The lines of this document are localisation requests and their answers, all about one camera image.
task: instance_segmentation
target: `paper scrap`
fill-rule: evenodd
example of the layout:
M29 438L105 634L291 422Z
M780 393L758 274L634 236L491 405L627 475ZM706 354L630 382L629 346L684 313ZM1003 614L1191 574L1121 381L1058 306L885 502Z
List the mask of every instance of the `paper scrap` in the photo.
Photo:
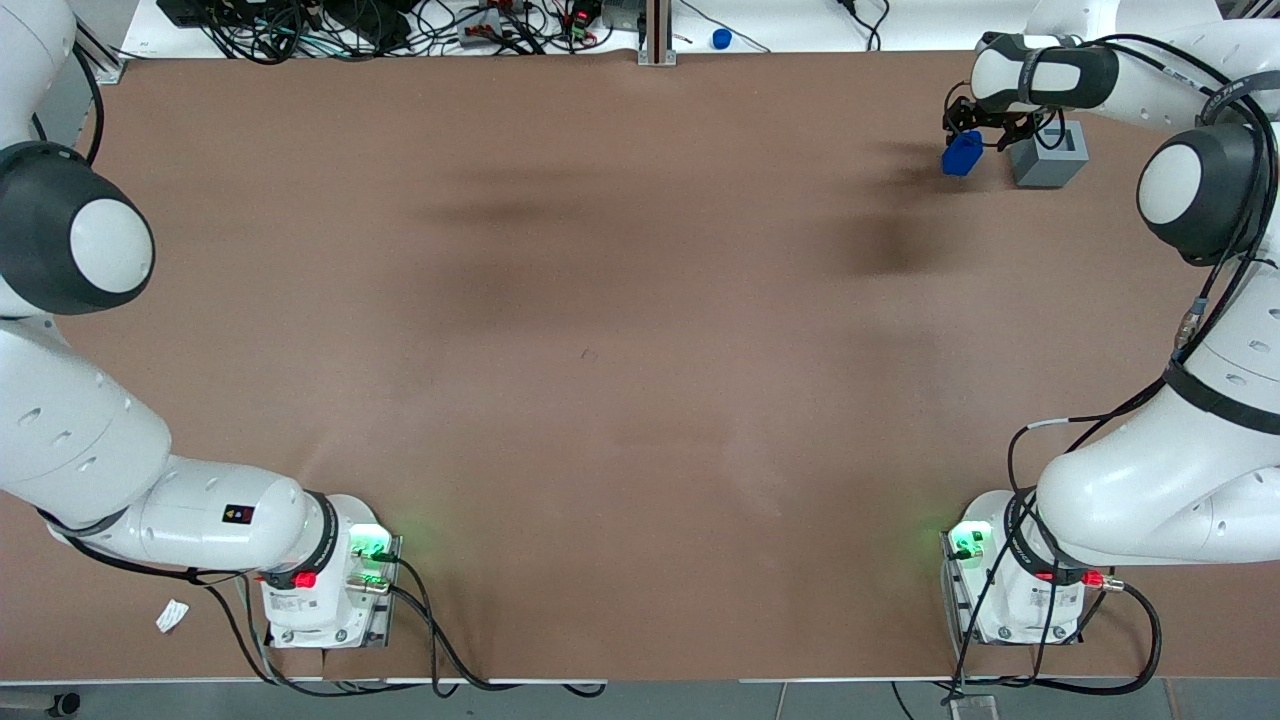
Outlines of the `paper scrap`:
M156 618L156 628L160 628L161 633L168 633L186 618L187 611L191 606L186 602L178 602L177 600L170 600L169 605L165 606L164 612Z

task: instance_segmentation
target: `green led light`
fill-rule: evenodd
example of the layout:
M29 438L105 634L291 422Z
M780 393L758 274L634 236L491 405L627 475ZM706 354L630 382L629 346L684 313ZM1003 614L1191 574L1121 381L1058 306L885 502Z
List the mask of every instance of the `green led light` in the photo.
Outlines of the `green led light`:
M951 529L951 544L955 547L956 560L973 560L982 557L982 543L991 537L991 523L982 520L965 520Z
M392 542L387 528L374 523L357 523L351 527L351 552L356 555L372 555L381 552Z

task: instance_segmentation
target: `table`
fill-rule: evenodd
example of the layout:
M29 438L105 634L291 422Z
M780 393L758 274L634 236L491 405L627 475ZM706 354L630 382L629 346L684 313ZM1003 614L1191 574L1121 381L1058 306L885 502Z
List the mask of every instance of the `table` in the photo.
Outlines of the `table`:
M60 325L175 451L369 501L485 675L942 676L937 533L1014 429L1160 372L1201 279L1133 206L1158 135L1087 118L1061 191L940 177L970 61L138 63L100 172L155 278ZM1028 437L1024 480L1068 439ZM198 591L0 521L0 679L247 674ZM1275 565L1123 575L1161 674L1280 674ZM1046 671L1135 671L1143 619L1107 610ZM424 637L289 671L422 678Z

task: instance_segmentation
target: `sticker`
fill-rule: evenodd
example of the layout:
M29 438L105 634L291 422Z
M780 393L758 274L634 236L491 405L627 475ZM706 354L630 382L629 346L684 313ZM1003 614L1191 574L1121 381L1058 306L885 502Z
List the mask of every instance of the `sticker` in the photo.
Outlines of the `sticker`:
M271 601L271 610L279 610L283 612L297 612L301 609L302 601L296 596L270 593L268 597Z
M187 616L188 610L191 610L191 606L186 602L170 600L169 605L164 607L164 612L156 618L156 628L159 628L161 633L168 633Z
M252 505L228 505L227 510L223 510L223 523L247 525L252 521L253 521Z
M1041 588L1032 588L1032 607L1044 607L1048 605L1050 591ZM1070 607L1080 601L1080 593L1065 592L1059 588L1056 597L1053 598L1053 607Z

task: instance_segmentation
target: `white label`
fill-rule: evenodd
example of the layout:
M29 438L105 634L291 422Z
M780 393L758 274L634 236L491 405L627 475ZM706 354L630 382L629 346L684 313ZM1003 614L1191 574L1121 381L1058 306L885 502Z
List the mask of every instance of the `white label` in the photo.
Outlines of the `white label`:
M186 602L170 600L169 605L164 607L164 612L156 618L156 628L159 628L161 633L168 633L187 616L188 610L191 610L191 606Z
M298 597L275 593L270 593L268 597L271 600L271 610L282 612L297 612L302 610L302 600Z
M1044 607L1048 605L1050 591L1041 588L1032 588L1032 606ZM1080 593L1076 592L1062 592L1059 591L1053 597L1053 607L1071 607L1080 602Z

